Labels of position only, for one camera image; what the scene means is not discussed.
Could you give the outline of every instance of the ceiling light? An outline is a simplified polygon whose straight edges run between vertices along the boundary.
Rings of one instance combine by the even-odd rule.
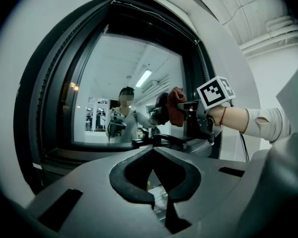
[[[141,87],[151,74],[152,74],[151,70],[146,70],[143,76],[139,79],[138,83],[136,84],[136,87]]]

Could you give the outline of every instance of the red cloth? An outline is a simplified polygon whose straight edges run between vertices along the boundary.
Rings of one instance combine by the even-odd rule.
[[[182,92],[183,88],[174,87],[168,95],[167,104],[169,119],[172,125],[182,127],[184,123],[184,114],[178,110],[177,104],[187,102],[187,99]]]

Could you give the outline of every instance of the black cable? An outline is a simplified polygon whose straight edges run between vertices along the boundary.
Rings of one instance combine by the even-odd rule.
[[[229,100],[229,101],[227,101],[227,102],[230,104],[231,107],[234,107],[234,105],[233,105],[233,103],[232,103],[232,100]],[[248,155],[248,151],[247,151],[247,147],[246,147],[246,143],[245,143],[244,136],[243,136],[242,132],[239,132],[239,135],[240,135],[240,138],[241,138],[242,143],[243,143],[246,162],[249,163],[249,155]]]

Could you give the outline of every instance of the white sleeve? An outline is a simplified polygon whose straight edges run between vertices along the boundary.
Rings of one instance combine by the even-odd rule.
[[[245,135],[261,137],[271,143],[290,135],[290,123],[282,109],[246,109],[248,124]],[[262,118],[268,122],[262,123],[256,119]]]
[[[105,126],[105,132],[106,132],[106,135],[109,137],[109,134],[108,134],[108,125],[110,123],[110,119],[111,119],[111,115],[113,113],[113,110],[110,109],[107,116],[106,116],[106,126]]]
[[[152,124],[150,122],[149,117],[145,116],[144,114],[142,114],[141,112],[136,111],[136,115],[137,115],[137,122],[142,125],[145,128],[152,128],[155,126],[155,124]]]

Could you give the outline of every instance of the black window frame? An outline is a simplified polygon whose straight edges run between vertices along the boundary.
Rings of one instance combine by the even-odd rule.
[[[24,178],[34,193],[40,186],[38,170],[32,163],[56,161],[58,166],[63,162],[65,166],[73,163],[75,167],[102,158],[105,153],[132,149],[131,144],[108,147],[73,142],[74,107],[60,121],[63,115],[60,99],[65,85],[73,79],[79,84],[82,64],[105,28],[108,33],[146,40],[182,55],[188,101],[199,99],[196,88],[215,76],[206,49],[196,34],[152,0],[93,0],[73,11],[51,30],[32,55],[16,97],[13,121],[16,152]],[[75,103],[77,93],[70,94]],[[221,136],[215,141],[213,158],[218,158],[220,144]]]

